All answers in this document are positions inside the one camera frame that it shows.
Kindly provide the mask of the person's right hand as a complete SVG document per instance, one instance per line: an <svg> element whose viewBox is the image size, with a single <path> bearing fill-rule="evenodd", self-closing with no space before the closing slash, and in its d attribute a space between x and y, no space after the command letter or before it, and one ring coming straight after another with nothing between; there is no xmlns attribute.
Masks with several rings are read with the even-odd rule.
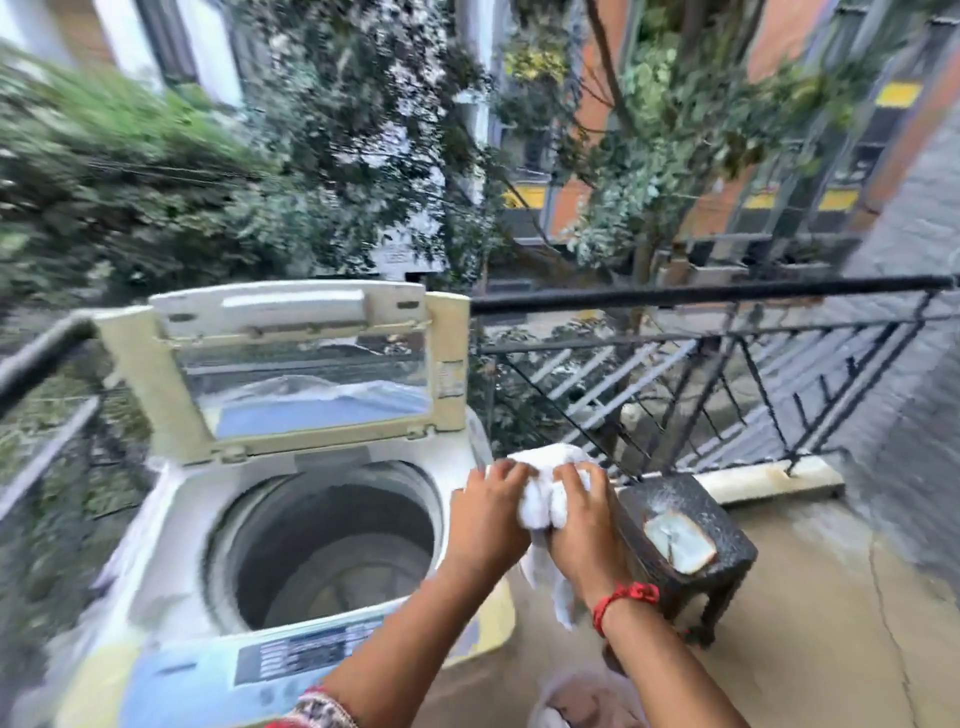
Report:
<svg viewBox="0 0 960 728"><path fill-rule="evenodd" d="M609 484L609 515L568 517L551 534L549 550L560 572L586 606L632 581L630 566L618 532L614 489Z"/></svg>

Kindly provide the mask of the person's left hand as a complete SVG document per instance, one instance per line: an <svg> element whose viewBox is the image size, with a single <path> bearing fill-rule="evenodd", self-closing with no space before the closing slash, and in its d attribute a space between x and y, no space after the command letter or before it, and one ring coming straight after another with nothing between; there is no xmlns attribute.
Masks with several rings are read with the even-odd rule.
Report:
<svg viewBox="0 0 960 728"><path fill-rule="evenodd" d="M531 543L519 521L519 501L497 496L486 467L472 469L451 497L447 547L438 571L474 585L493 585Z"/></svg>

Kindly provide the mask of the white cloth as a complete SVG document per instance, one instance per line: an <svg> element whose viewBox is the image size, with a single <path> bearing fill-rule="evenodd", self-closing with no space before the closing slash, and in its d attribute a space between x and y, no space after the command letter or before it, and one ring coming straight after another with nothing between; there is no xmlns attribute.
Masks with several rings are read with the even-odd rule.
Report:
<svg viewBox="0 0 960 728"><path fill-rule="evenodd" d="M581 447L571 443L552 443L514 452L507 457L534 470L517 510L519 523L531 537L529 548L519 560L521 573L531 587L549 592L557 622L572 631L586 609L575 595L569 579L558 569L548 548L549 535L563 528L568 520L567 492L563 482L554 478L554 471L568 463L580 464L592 459Z"/></svg>

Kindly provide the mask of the person's left forearm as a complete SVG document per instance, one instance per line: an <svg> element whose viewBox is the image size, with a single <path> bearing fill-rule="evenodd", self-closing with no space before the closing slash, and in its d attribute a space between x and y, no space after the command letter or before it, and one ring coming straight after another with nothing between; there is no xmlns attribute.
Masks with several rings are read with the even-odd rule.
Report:
<svg viewBox="0 0 960 728"><path fill-rule="evenodd" d="M412 728L434 680L497 586L439 569L300 699L310 728Z"/></svg>

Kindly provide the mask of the person's right forearm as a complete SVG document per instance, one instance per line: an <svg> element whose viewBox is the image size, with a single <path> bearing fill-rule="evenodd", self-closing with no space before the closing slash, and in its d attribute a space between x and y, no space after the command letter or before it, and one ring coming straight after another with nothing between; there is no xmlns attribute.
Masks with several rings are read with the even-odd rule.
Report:
<svg viewBox="0 0 960 728"><path fill-rule="evenodd" d="M650 728L751 728L656 605L618 601L604 631Z"/></svg>

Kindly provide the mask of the white soap bar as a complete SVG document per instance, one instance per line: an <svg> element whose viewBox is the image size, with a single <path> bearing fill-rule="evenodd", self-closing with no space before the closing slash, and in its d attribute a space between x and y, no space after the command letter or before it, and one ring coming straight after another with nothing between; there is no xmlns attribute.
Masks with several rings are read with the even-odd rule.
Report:
<svg viewBox="0 0 960 728"><path fill-rule="evenodd" d="M718 558L715 541L681 511L670 510L650 516L642 529L662 560L679 575L696 575Z"/></svg>

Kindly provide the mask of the red thread wristband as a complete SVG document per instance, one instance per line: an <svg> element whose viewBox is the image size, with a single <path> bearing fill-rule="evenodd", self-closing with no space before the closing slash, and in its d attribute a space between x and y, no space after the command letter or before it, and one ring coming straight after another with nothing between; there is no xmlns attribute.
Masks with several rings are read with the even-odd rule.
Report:
<svg viewBox="0 0 960 728"><path fill-rule="evenodd" d="M627 585L616 586L609 594L598 599L590 610L591 622L596 633L606 639L604 620L609 608L618 601L636 601L657 605L661 600L661 591L653 583L633 581Z"/></svg>

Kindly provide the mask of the dark wooden stool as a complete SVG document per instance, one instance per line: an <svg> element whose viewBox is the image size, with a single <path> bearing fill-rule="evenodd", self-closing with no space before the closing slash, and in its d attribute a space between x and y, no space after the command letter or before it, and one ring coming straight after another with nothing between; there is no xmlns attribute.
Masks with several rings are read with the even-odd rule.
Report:
<svg viewBox="0 0 960 728"><path fill-rule="evenodd" d="M658 588L669 623L704 597L699 620L680 632L709 649L716 629L757 562L759 551L694 475L634 481L615 493L613 513L634 571Z"/></svg>

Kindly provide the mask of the black metal balcony railing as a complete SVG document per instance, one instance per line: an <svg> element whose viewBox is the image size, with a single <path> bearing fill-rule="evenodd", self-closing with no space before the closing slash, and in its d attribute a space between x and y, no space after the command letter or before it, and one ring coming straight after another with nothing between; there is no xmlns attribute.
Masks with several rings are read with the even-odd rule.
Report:
<svg viewBox="0 0 960 728"><path fill-rule="evenodd" d="M658 472L794 463L825 448L912 336L960 317L942 302L960 275L843 277L654 290L550 290L471 298L465 390L492 456L562 442L631 484ZM0 416L50 375L99 363L93 314L76 310L0 364ZM71 418L0 486L0 529L44 501L72 519L137 509L171 464L139 469L143 492L102 512L86 506L89 471L127 466L115 432L134 394L116 364L90 378Z"/></svg>

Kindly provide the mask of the white top-load washing machine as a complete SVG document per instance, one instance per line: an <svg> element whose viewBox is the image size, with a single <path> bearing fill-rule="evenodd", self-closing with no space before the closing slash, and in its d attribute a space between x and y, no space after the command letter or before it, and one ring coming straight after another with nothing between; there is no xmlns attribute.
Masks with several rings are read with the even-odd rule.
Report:
<svg viewBox="0 0 960 728"><path fill-rule="evenodd" d="M159 467L44 728L261 728L434 573L483 425Z"/></svg>

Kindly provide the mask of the washing machine lid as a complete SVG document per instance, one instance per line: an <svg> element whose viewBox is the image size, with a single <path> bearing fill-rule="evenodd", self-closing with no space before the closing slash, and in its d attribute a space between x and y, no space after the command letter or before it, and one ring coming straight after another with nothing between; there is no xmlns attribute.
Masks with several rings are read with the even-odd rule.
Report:
<svg viewBox="0 0 960 728"><path fill-rule="evenodd" d="M180 466L462 431L472 301L380 280L225 284L94 326Z"/></svg>

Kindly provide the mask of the green leafy tree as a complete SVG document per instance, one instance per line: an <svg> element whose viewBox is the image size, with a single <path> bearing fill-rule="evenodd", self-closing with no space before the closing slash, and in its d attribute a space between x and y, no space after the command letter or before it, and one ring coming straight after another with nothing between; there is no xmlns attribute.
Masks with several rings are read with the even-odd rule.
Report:
<svg viewBox="0 0 960 728"><path fill-rule="evenodd" d="M0 319L137 303L181 288L376 271L396 240L440 290L503 261L521 154L469 130L501 121L496 66L455 28L464 0L225 0L253 40L234 111L0 45ZM578 183L570 179L568 183Z"/></svg>

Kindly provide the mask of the orange brick building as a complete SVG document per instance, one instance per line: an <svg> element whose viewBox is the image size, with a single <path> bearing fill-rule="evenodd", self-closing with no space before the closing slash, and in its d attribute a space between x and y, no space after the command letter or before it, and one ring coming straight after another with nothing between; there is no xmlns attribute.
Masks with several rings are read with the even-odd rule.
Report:
<svg viewBox="0 0 960 728"><path fill-rule="evenodd" d="M497 113L551 141L552 182L585 187L558 235L582 264L672 245L716 182L805 145L816 122L849 122L907 30L949 0L892 0L878 39L812 65L785 58L758 78L749 53L773 0L642 0L614 64L601 0L515 0Z"/></svg>

